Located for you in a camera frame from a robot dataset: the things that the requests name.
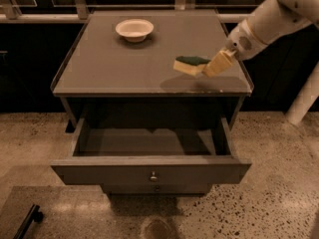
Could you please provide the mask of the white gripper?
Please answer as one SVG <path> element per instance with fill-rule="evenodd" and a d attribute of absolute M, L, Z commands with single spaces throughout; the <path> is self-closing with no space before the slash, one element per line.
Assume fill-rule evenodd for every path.
<path fill-rule="evenodd" d="M 233 58 L 238 61 L 250 60 L 266 45 L 259 41 L 246 20 L 239 23 L 227 36 L 225 48 L 220 50 L 203 69 L 207 77 L 214 77 L 233 65 Z"/>

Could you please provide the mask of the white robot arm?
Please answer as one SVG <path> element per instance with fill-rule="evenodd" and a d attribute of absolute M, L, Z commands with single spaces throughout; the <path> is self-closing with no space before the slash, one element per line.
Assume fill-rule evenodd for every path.
<path fill-rule="evenodd" d="M 309 25 L 319 27 L 319 0 L 264 0 L 230 32 L 202 72 L 213 77 L 235 60 L 252 59 L 280 37 Z"/>

